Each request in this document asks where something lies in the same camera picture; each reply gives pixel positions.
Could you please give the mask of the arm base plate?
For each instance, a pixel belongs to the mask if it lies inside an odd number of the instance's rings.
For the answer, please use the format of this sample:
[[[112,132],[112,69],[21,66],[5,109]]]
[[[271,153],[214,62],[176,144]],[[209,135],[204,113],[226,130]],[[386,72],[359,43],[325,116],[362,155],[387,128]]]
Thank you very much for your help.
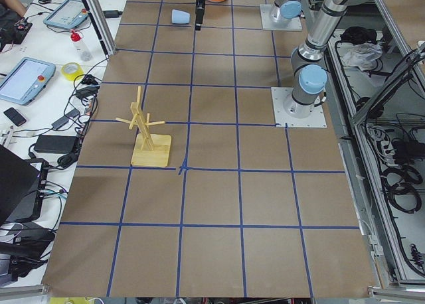
[[[295,1],[284,3],[281,7],[261,4],[262,28],[270,31],[301,31],[300,13],[301,4]]]
[[[326,128],[323,106],[316,97],[313,104],[301,105],[292,98],[293,88],[272,87],[272,103],[277,127]]]

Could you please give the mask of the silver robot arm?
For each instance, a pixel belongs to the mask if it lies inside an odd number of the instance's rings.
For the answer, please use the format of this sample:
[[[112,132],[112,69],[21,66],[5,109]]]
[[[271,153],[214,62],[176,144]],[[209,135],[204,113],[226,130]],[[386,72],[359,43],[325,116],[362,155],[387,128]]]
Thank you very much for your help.
[[[327,74],[317,63],[322,59],[323,51],[346,8],[366,1],[324,0],[305,42],[291,56],[294,87],[283,102],[290,116],[303,119],[311,114],[317,96],[327,83]]]
[[[301,14],[301,0],[274,0],[271,17],[274,22],[289,21]]]

